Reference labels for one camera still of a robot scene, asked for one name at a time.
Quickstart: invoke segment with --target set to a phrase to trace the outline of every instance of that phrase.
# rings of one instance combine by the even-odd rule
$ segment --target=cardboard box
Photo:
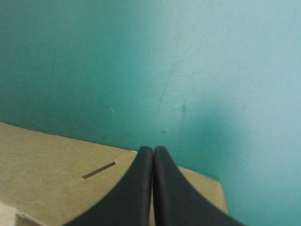
[[[136,155],[135,151],[0,122],[0,226],[65,224],[101,200]],[[218,181],[187,169],[181,172],[210,202],[227,212]],[[152,208],[150,225],[154,225]]]

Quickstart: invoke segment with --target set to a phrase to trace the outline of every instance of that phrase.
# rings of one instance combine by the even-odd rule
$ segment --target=wall scratch
[[[159,0],[159,3],[160,3],[160,6],[161,6],[161,10],[162,10],[163,8],[162,8],[162,2],[161,2],[161,0]]]
[[[138,146],[139,146],[139,143],[140,143],[140,136],[141,136],[141,128],[139,129],[138,138],[137,138],[137,142],[136,142],[136,149],[135,150],[138,150]]]
[[[171,77],[174,75],[174,73],[175,73],[175,71],[176,71],[177,63],[178,63],[178,61],[174,61],[173,66],[172,66],[171,70],[170,70],[169,73],[168,73],[167,80],[166,80],[166,82],[165,82],[165,84],[164,84],[164,87],[163,87],[163,89],[162,89],[162,92],[161,92],[161,95],[160,95],[160,98],[159,98],[159,105],[158,105],[158,111],[157,111],[157,113],[159,113],[159,111],[160,111],[160,109],[161,109],[161,102],[162,102],[162,100],[163,100],[163,97],[164,97],[165,94],[166,94],[166,90],[167,90],[167,87],[168,87],[169,82],[170,82],[170,80],[171,80]]]
[[[111,111],[112,111],[113,115],[115,115],[115,114],[114,114],[114,111],[113,111],[113,108],[112,108],[112,106],[111,106],[111,105],[110,105],[110,109],[111,109]]]
[[[128,106],[128,107],[129,107],[129,105],[130,105],[131,96],[132,96],[132,90],[130,90],[130,92],[129,92],[129,94],[128,94],[128,100],[127,100],[127,106]]]
[[[185,119],[186,119],[186,112],[187,112],[187,104],[186,98],[184,99],[184,103],[181,106],[181,120],[180,120],[180,148],[183,148],[183,137],[184,137],[184,128],[185,128]]]

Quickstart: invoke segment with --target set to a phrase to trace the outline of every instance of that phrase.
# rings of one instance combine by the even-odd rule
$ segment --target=teal wall
[[[300,225],[299,1],[2,0],[0,16],[0,121],[166,145],[243,223]]]

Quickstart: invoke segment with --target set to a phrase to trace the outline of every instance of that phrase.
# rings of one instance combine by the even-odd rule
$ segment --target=brown cardboard surface
[[[7,216],[6,225],[10,225],[17,210],[21,214],[14,217],[16,225],[60,226],[102,199],[121,179],[136,154],[0,122],[0,202],[6,206],[0,206],[0,216]],[[114,161],[115,165],[82,178]],[[209,201],[227,212],[219,182],[186,169],[181,171]],[[152,217],[153,211],[150,222],[154,225]]]

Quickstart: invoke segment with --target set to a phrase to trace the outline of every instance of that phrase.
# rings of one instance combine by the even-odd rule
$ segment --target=black rubber tip
[[[148,226],[153,150],[141,147],[117,185],[95,206],[65,226]]]
[[[242,226],[193,188],[163,146],[154,152],[153,199],[157,226]]]

